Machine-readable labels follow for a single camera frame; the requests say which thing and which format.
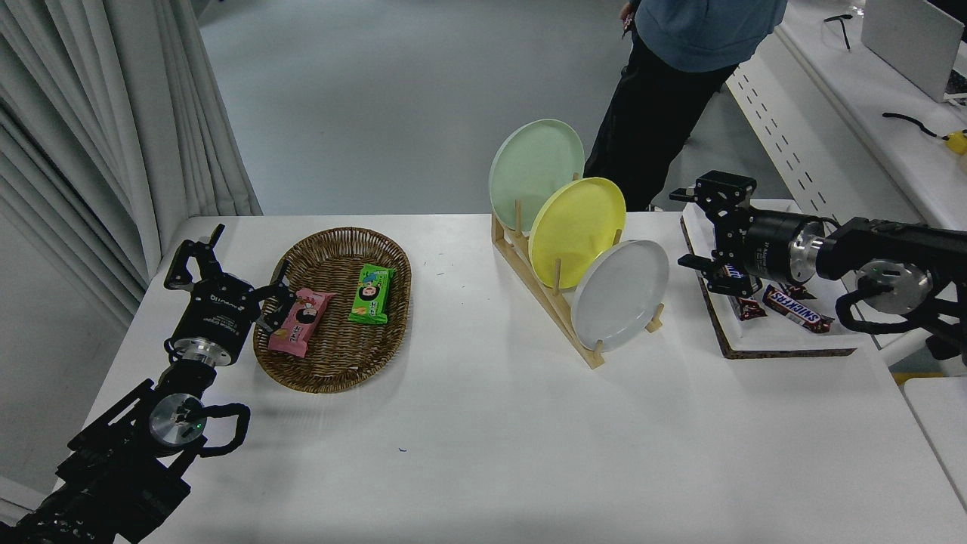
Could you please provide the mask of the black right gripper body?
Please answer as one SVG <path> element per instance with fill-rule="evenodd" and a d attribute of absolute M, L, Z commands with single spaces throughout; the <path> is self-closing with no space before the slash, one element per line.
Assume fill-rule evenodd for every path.
<path fill-rule="evenodd" d="M 740 264 L 750 275 L 767 280 L 793 280 L 791 244 L 801 232 L 801 215 L 750 209 L 750 223 L 742 238 Z"/>

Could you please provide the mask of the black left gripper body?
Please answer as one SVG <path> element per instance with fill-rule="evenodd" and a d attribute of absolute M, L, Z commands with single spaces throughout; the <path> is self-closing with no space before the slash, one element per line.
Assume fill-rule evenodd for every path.
<path fill-rule="evenodd" d="M 233 275 L 194 283 L 189 306 L 171 337 L 171 348 L 184 351 L 191 344 L 217 345 L 225 354 L 238 354 L 258 314 L 255 288 Z"/>

